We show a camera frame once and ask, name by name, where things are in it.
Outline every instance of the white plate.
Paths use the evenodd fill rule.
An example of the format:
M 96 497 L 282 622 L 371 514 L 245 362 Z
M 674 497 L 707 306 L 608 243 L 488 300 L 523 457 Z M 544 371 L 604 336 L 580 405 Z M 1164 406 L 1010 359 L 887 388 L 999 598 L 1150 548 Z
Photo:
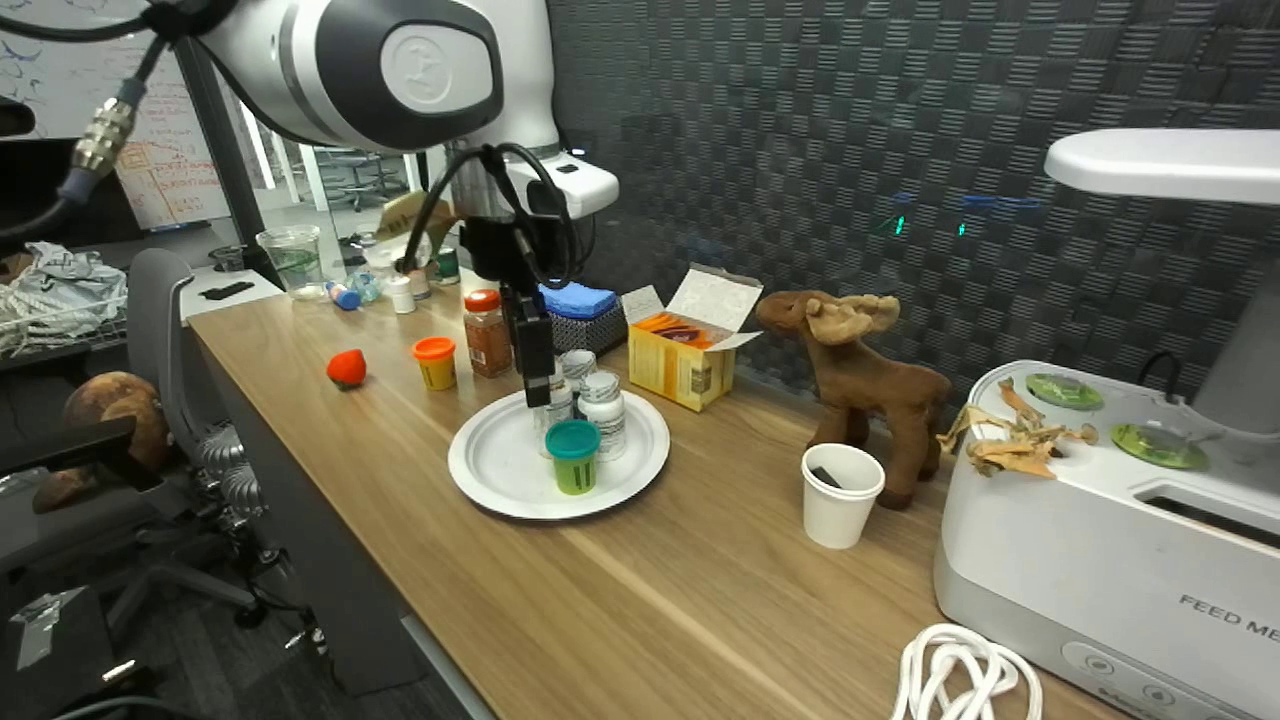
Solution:
M 476 413 L 447 445 L 453 483 L 488 513 L 517 521 L 573 521 L 608 513 L 640 497 L 667 463 L 670 437 L 662 415 L 624 391 L 624 426 L 597 461 L 597 489 L 565 497 L 544 453 L 538 421 L 523 406 L 523 391 Z

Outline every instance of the brown toy moose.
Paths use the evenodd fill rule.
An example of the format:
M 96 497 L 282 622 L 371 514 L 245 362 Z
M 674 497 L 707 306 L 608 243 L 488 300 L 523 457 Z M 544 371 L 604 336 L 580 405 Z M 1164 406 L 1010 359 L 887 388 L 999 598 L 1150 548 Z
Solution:
M 909 506 L 916 478 L 936 472 L 936 424 L 953 391 L 941 371 L 887 359 L 862 342 L 862 336 L 887 330 L 896 317 L 896 297 L 772 291 L 755 303 L 763 330 L 805 342 L 814 394 L 831 406 L 811 445 L 869 445 L 873 413 L 885 415 L 891 437 L 885 506 Z

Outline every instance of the paper cup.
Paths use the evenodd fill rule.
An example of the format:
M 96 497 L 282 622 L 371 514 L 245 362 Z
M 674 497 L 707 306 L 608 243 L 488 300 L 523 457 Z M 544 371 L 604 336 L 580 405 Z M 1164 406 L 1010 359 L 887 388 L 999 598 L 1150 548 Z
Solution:
M 818 548 L 851 548 L 885 492 L 885 463 L 851 445 L 811 445 L 798 457 L 798 474 L 805 537 Z
M 409 274 L 387 274 L 387 280 L 384 280 L 384 297 L 392 300 L 392 313 L 395 313 L 395 317 L 416 313 L 416 297 L 412 297 Z

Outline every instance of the small yellow box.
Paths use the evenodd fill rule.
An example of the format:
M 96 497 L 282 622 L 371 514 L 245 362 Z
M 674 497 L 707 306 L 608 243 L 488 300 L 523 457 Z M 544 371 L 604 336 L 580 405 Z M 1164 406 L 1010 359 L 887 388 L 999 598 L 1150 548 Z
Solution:
M 731 391 L 735 348 L 759 330 L 739 330 L 759 300 L 759 280 L 720 267 L 686 267 L 670 303 L 654 288 L 624 297 L 628 380 L 690 413 Z

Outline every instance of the cup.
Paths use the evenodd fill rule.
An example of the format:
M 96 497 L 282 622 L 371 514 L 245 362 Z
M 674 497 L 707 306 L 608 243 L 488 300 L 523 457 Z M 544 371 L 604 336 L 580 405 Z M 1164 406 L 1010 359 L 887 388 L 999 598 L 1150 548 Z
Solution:
M 269 229 L 257 231 L 257 243 L 269 251 L 282 291 L 324 288 L 316 224 Z
M 456 342 L 447 336 L 416 340 L 412 355 L 416 355 L 416 368 L 422 371 L 422 384 L 431 391 L 456 388 L 456 368 L 453 368 Z
M 416 297 L 412 297 L 409 274 L 387 274 L 387 280 L 384 280 L 384 297 L 392 300 L 392 313 L 395 313 L 395 317 L 416 313 Z
M 600 433 L 588 421 L 559 421 L 544 437 L 544 447 L 554 469 L 554 489 L 565 497 L 583 497 L 597 489 L 597 457 L 600 457 Z
M 798 457 L 798 474 L 805 537 L 818 548 L 851 548 L 885 492 L 885 463 L 851 445 L 811 445 Z

